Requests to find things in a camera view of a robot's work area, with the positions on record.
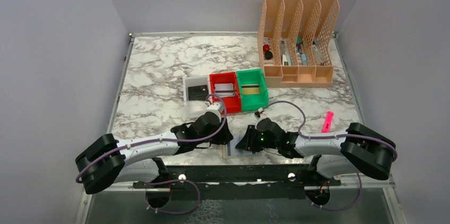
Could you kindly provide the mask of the red plastic bin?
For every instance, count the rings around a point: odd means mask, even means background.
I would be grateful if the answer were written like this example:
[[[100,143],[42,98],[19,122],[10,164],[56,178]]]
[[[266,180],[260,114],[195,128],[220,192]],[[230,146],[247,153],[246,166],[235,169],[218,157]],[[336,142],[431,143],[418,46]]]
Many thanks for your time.
[[[211,92],[225,103],[228,113],[242,111],[241,96],[235,72],[210,74]]]

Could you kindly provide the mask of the green plastic bin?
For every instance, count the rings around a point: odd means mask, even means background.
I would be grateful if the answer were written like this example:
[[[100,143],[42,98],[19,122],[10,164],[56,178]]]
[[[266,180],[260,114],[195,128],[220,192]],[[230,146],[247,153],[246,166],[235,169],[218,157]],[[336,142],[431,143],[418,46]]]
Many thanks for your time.
[[[269,94],[263,71],[258,69],[236,71],[241,111],[256,111],[269,103]]]

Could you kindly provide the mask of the silver credit card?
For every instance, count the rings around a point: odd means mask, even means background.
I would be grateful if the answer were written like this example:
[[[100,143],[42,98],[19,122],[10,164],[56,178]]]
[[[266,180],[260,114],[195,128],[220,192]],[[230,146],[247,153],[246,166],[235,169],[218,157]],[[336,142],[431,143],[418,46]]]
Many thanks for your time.
[[[234,97],[235,87],[233,83],[217,83],[214,85],[214,92],[219,97]]]

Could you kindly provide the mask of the white plastic bin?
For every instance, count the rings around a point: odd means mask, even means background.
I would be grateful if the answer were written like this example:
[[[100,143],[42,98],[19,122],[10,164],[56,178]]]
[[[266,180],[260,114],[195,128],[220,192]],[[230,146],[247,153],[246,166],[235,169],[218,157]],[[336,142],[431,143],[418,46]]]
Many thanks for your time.
[[[189,119],[202,115],[207,108],[205,103],[206,97],[210,93],[210,79],[208,75],[184,77],[184,117]]]

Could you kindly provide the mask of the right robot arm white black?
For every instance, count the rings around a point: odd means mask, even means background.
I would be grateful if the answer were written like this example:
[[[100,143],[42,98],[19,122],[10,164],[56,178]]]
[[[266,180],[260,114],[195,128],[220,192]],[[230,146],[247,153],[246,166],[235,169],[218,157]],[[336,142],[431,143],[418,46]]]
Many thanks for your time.
[[[376,180],[387,180],[397,158],[393,141],[360,123],[334,133],[300,134],[286,132],[264,118],[249,125],[236,149],[260,152],[274,149],[288,159],[314,156],[313,170],[324,178],[362,173]]]

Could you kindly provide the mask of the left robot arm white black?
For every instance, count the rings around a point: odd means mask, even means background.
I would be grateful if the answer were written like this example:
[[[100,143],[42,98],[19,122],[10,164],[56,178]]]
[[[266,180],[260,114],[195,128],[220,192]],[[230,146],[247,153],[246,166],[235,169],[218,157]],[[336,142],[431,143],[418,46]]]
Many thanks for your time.
[[[136,180],[123,172],[134,163],[191,152],[202,143],[226,145],[232,139],[227,119],[210,111],[194,122],[141,139],[116,139],[111,133],[104,134],[75,158],[79,171],[75,181],[87,194],[96,194],[114,183]]]

